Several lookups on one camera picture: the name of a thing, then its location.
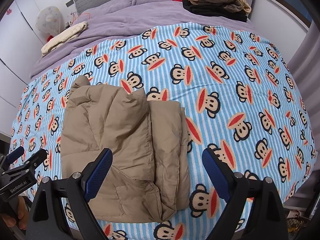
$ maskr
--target folded puffer jacket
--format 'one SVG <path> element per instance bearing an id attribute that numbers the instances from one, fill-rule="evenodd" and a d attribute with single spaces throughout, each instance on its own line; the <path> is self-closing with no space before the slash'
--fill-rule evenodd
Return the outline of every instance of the folded puffer jacket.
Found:
<path id="1" fill-rule="evenodd" d="M 184 108 L 147 101 L 111 85 L 91 86 L 79 76 L 70 89 L 61 135 L 62 177 L 82 171 L 103 148 L 112 166 L 89 206 L 97 219 L 147 223 L 188 207 L 190 174 Z"/>

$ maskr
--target monkey print blanket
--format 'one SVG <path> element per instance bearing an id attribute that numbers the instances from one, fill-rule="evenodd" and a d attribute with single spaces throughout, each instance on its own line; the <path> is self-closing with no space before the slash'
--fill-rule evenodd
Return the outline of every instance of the monkey print blanket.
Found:
<path id="1" fill-rule="evenodd" d="M 246 31 L 185 23 L 103 41 L 25 88 L 10 150 L 25 148 L 15 166 L 39 148 L 47 150 L 36 171 L 38 184 L 44 176 L 61 178 L 64 108 L 78 75 L 128 93 L 144 88 L 148 100 L 177 100 L 187 116 L 189 208 L 162 224 L 99 221 L 111 239 L 205 239 L 226 205 L 202 165 L 207 147 L 233 171 L 251 179 L 271 177 L 282 201 L 306 181 L 316 161 L 305 105 L 278 49 Z M 27 191 L 31 199 L 37 186 Z M 238 229 L 244 228 L 251 204 L 248 199 Z M 65 211 L 76 227 L 68 204 Z"/>

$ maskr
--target blue gripper pad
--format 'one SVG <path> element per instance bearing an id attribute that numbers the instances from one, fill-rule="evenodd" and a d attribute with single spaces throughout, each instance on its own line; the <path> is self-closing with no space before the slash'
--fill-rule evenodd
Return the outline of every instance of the blue gripper pad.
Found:
<path id="1" fill-rule="evenodd" d="M 8 164 L 14 163 L 18 158 L 20 158 L 24 154 L 24 148 L 22 146 L 15 149 L 12 153 L 7 155 Z"/>
<path id="2" fill-rule="evenodd" d="M 110 149 L 104 154 L 103 158 L 97 164 L 96 168 L 87 179 L 85 184 L 84 199 L 89 202 L 90 199 L 96 197 L 111 165 L 112 165 L 112 151 Z"/>
<path id="3" fill-rule="evenodd" d="M 219 198 L 228 202 L 231 198 L 228 181 L 207 149 L 202 152 L 202 163 Z"/>

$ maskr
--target window frame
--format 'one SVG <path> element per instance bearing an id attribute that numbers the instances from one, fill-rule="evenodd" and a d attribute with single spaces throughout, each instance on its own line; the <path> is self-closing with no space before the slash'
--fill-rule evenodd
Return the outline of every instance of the window frame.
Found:
<path id="1" fill-rule="evenodd" d="M 288 10 L 290 10 L 295 16 L 297 16 L 306 26 L 310 27 L 311 22 L 305 18 L 296 8 L 294 8 L 291 4 L 287 3 L 285 0 L 276 0 Z"/>

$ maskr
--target purple blanket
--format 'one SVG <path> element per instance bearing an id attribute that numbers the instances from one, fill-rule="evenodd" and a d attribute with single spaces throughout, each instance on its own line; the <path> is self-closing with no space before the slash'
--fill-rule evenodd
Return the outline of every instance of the purple blanket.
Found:
<path id="1" fill-rule="evenodd" d="M 89 9 L 77 19 L 88 21 L 88 28 L 78 38 L 66 42 L 36 62 L 30 77 L 34 80 L 48 68 L 55 68 L 76 57 L 84 49 L 106 39 L 125 39 L 140 35 L 158 25 L 194 22 L 201 25 L 222 25 L 232 30 L 255 32 L 252 23 L 234 21 L 225 17 L 205 17 L 185 10 L 181 2 L 171 0 L 112 0 Z"/>

